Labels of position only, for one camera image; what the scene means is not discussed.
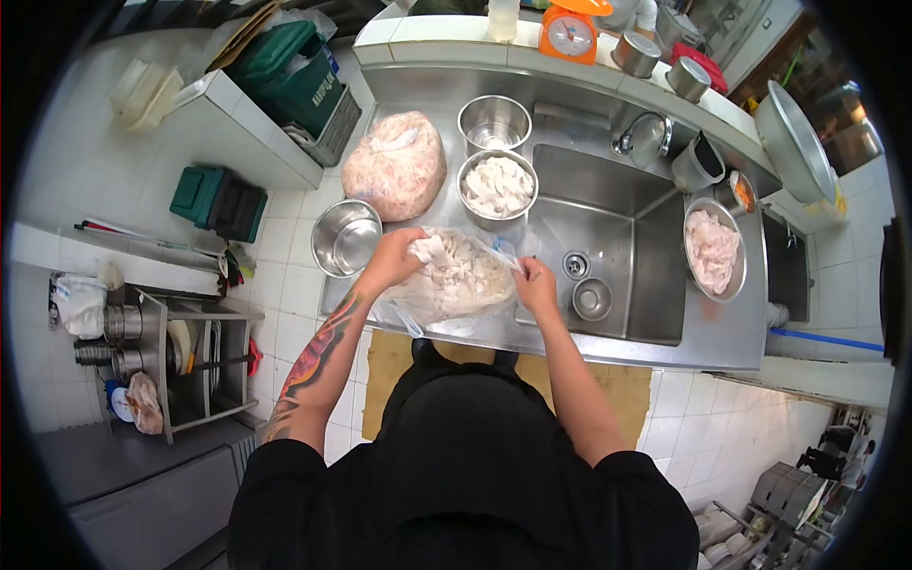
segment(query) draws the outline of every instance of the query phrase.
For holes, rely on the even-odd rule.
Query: sink drain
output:
[[[583,252],[567,252],[564,256],[564,273],[575,281],[589,276],[589,258]]]

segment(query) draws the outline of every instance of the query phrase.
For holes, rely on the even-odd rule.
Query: blue hose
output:
[[[812,333],[803,333],[798,330],[785,330],[784,328],[771,328],[770,334],[779,337],[806,338],[807,340],[816,340],[819,342],[828,342],[833,345],[843,345],[845,347],[864,348],[865,350],[875,350],[884,352],[884,345],[876,345],[870,342],[861,342],[860,340],[849,340],[848,338],[825,337],[824,335],[814,335]]]

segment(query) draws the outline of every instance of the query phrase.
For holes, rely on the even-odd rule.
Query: red basket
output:
[[[729,84],[725,82],[725,78],[722,76],[722,70],[719,69],[719,66],[716,65],[715,61],[704,56],[693,47],[685,46],[680,42],[675,42],[675,45],[671,48],[671,61],[669,63],[675,65],[675,62],[678,61],[678,58],[681,56],[687,56],[690,59],[693,59],[706,69],[706,72],[710,74],[710,79],[712,80],[710,87],[712,87],[714,91],[717,91],[722,95],[728,93]]]

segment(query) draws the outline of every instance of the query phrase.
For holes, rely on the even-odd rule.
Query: plastic bottle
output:
[[[519,0],[488,0],[488,35],[499,42],[516,37]]]

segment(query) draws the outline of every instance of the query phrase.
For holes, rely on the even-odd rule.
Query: shoe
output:
[[[437,352],[434,343],[429,338],[412,338],[411,339],[411,359],[418,362],[422,359],[422,354],[428,355]]]
[[[519,353],[510,352],[509,350],[497,350],[494,352],[494,366],[514,370],[516,361],[519,360]]]

